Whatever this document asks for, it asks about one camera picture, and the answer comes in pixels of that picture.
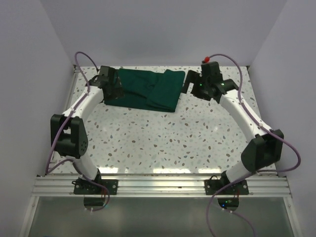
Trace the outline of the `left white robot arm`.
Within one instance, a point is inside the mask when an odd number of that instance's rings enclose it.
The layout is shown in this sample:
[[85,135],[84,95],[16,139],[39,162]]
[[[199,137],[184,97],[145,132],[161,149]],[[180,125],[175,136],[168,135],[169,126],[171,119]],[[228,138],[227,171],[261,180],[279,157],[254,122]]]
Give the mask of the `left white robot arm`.
[[124,92],[118,70],[108,66],[101,66],[86,86],[87,90],[70,108],[51,117],[51,149],[68,157],[85,188],[97,194],[102,190],[103,182],[99,169],[87,154],[88,137],[84,123],[98,104],[122,98]]

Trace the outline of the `dark green surgical cloth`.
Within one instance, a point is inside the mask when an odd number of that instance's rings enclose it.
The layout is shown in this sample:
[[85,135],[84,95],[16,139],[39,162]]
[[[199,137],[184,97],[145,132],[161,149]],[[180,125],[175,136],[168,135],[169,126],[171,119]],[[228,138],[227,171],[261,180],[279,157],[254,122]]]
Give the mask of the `dark green surgical cloth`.
[[118,69],[124,96],[106,101],[109,106],[173,113],[176,111],[185,72]]

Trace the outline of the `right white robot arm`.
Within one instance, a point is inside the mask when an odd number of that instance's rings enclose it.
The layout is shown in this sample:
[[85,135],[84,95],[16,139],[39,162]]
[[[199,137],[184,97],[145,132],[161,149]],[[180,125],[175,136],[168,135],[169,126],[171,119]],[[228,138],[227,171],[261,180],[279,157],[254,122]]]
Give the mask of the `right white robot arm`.
[[219,179],[205,180],[206,194],[232,195],[237,191],[248,194],[242,190],[246,185],[243,179],[280,160],[284,134],[260,120],[240,95],[236,83],[232,79],[223,79],[217,62],[203,63],[200,73],[189,70],[182,93],[187,93],[191,83],[191,94],[206,101],[215,100],[221,105],[235,120],[247,141],[236,165],[224,171]]

